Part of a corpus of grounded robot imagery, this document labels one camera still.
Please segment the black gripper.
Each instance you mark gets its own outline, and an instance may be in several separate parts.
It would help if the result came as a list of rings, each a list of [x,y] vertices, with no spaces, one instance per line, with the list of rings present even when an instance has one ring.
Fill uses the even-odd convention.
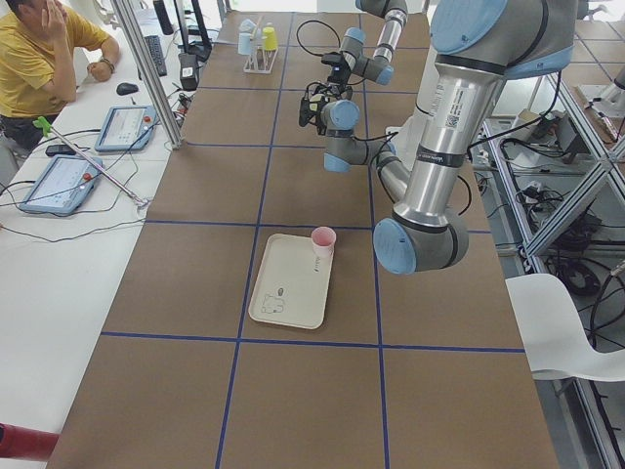
[[[320,112],[315,112],[314,113],[314,118],[309,123],[309,124],[313,124],[314,125],[318,135],[324,135],[326,133],[326,129],[327,129],[327,126],[326,126],[326,124],[324,123],[324,121],[322,119],[322,111],[323,111],[323,109]]]
[[[321,88],[323,96],[334,100],[350,100],[353,96],[353,87],[349,84],[351,74],[332,73]]]

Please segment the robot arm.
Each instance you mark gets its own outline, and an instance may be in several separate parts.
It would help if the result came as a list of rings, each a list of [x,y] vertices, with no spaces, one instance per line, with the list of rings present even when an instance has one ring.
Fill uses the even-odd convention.
[[[321,62],[330,66],[327,82],[337,86],[340,93],[347,90],[353,74],[383,86],[390,83],[395,73],[391,61],[408,19],[406,2],[403,0],[356,0],[355,6],[362,12],[382,19],[384,25],[372,57],[367,57],[363,52],[366,35],[357,27],[346,30],[338,52],[322,56]]]
[[[464,221],[448,205],[468,148],[507,81],[553,73],[569,64],[577,5],[440,2],[430,25],[438,79],[411,167],[403,165],[388,138],[362,140],[354,135],[360,111],[349,84],[352,75],[389,83],[407,7],[402,1],[361,1],[358,7],[384,21],[373,56],[363,52],[364,32],[347,30],[340,48],[323,56],[331,73],[305,93],[299,123],[313,124],[325,138],[327,170],[376,168],[394,204],[392,215],[373,234],[376,257],[387,271],[410,275],[450,267],[469,246]]]

